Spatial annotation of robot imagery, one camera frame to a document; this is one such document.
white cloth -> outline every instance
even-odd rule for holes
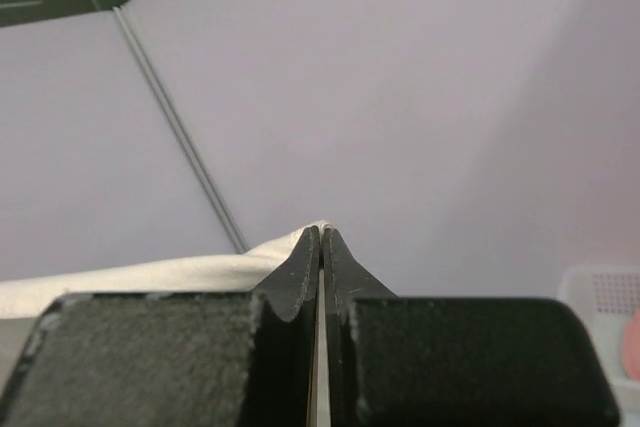
[[[330,224],[319,221],[311,225],[323,230]],[[289,256],[303,230],[304,227],[243,255],[189,257],[0,282],[0,319],[36,317],[55,298],[69,292],[248,290]]]

white towel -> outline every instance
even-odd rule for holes
[[[315,222],[321,230],[330,224]],[[280,265],[301,229],[243,255],[210,255],[163,260],[113,269],[0,282],[0,319],[36,317],[69,292],[248,290]]]

perforated plastic container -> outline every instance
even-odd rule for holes
[[[562,277],[558,298],[586,325],[620,407],[640,411],[640,382],[627,377],[620,347],[640,308],[640,267],[575,267]]]

white plastic basket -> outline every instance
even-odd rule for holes
[[[620,353],[624,328],[640,308],[640,267],[574,267],[558,299],[587,327],[620,407],[640,411],[640,382],[627,377]]]

pink object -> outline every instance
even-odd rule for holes
[[[622,365],[629,378],[640,380],[640,310],[624,329]]]

